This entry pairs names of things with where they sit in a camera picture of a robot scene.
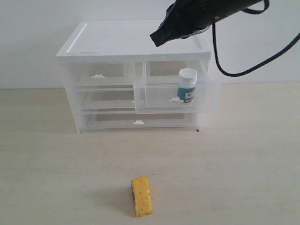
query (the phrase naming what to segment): plastic drawer organizer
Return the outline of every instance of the plastic drawer organizer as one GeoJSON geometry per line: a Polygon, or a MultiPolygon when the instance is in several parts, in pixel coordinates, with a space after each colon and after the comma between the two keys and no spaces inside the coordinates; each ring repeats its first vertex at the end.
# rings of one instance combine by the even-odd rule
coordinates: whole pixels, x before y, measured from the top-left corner
{"type": "Polygon", "coordinates": [[[199,37],[157,48],[160,21],[83,22],[57,54],[79,133],[109,128],[201,128],[220,84],[207,76],[211,53],[199,37]],[[178,96],[179,72],[196,71],[193,99],[178,96]]]}

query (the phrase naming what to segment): yellow sponge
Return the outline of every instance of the yellow sponge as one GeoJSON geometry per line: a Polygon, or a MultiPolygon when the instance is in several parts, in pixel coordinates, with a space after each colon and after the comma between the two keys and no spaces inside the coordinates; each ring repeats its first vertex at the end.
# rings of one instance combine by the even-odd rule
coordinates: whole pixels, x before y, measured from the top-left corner
{"type": "Polygon", "coordinates": [[[143,176],[131,180],[131,189],[135,203],[135,216],[143,217],[145,214],[152,214],[148,177],[143,176]]]}

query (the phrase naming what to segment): white bottle cap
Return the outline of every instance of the white bottle cap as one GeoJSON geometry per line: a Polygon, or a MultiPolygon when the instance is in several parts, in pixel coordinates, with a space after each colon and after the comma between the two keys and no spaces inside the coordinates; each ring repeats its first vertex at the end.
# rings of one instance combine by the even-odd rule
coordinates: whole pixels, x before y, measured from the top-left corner
{"type": "Polygon", "coordinates": [[[184,68],[179,71],[178,84],[191,85],[197,82],[197,71],[191,68],[184,68]]]}

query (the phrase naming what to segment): light wood surface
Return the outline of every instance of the light wood surface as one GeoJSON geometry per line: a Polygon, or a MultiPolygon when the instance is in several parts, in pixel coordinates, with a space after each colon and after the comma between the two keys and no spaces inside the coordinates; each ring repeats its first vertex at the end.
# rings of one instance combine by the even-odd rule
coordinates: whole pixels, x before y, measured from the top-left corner
{"type": "Polygon", "coordinates": [[[300,83],[223,85],[202,132],[78,135],[63,89],[0,91],[1,225],[299,223],[300,83]]]}

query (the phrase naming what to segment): white wall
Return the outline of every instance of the white wall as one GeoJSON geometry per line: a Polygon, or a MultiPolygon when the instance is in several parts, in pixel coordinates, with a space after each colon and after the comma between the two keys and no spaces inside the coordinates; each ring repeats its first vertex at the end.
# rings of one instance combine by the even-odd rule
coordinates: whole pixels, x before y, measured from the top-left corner
{"type": "MultiPolygon", "coordinates": [[[[55,54],[80,21],[164,18],[172,2],[2,0],[0,88],[62,87],[55,54]]],[[[263,15],[238,13],[218,23],[221,64],[228,71],[238,72],[280,50],[300,31],[299,10],[299,0],[272,0],[263,15]]],[[[210,33],[203,36],[211,40],[210,33]]],[[[225,77],[212,63],[210,76],[224,83],[300,81],[299,50],[300,44],[281,59],[242,78],[225,77]]]]}

